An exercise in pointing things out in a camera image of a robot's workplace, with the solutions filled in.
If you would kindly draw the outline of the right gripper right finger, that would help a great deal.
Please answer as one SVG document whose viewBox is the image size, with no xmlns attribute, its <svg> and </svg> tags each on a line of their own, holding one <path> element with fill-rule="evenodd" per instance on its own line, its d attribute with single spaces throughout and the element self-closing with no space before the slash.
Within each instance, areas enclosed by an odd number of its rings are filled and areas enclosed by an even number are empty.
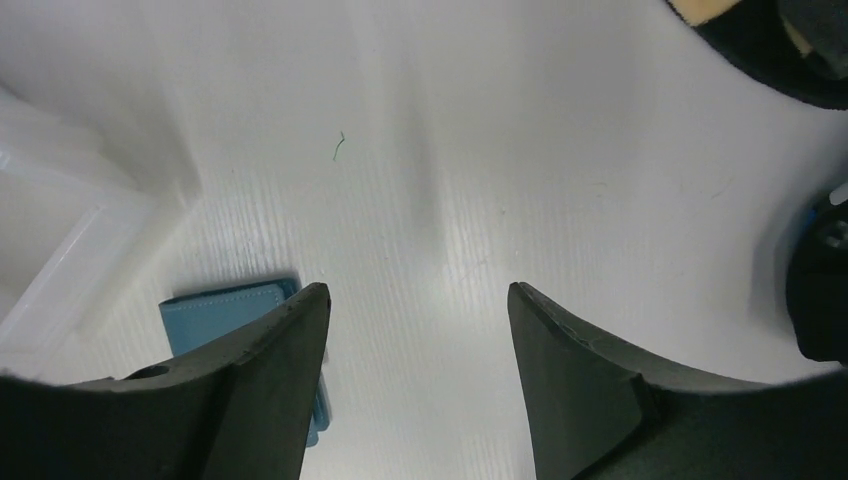
<svg viewBox="0 0 848 480">
<path fill-rule="evenodd" d="M 651 353 L 525 282 L 508 316 L 540 479 L 843 479 L 847 373 L 764 384 Z"/>
</svg>

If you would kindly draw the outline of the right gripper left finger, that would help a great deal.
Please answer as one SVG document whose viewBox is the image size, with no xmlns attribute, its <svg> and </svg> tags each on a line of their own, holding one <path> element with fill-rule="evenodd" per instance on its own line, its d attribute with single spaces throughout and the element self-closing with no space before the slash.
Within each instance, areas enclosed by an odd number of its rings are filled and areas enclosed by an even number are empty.
<svg viewBox="0 0 848 480">
<path fill-rule="evenodd" d="M 1 380 L 5 479 L 296 479 L 331 297 L 312 283 L 262 318 L 123 379 Z"/>
</svg>

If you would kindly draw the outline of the blue leather card holder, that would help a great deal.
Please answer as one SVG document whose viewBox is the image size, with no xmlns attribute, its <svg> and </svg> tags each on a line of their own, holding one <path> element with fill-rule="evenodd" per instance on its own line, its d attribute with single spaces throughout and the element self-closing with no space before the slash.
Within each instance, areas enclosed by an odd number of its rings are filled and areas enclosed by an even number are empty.
<svg viewBox="0 0 848 480">
<path fill-rule="evenodd" d="M 277 278 L 207 290 L 158 305 L 171 353 L 181 356 L 244 327 L 283 305 L 300 290 L 295 278 Z"/>
</svg>

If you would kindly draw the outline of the clear plastic card box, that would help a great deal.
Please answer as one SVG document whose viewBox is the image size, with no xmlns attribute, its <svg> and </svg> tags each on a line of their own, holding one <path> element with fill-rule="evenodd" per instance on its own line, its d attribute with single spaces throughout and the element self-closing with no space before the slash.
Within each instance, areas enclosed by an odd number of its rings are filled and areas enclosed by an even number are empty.
<svg viewBox="0 0 848 480">
<path fill-rule="evenodd" d="M 1 371 L 37 379 L 196 195 L 173 142 L 120 148 L 1 95 Z"/>
</svg>

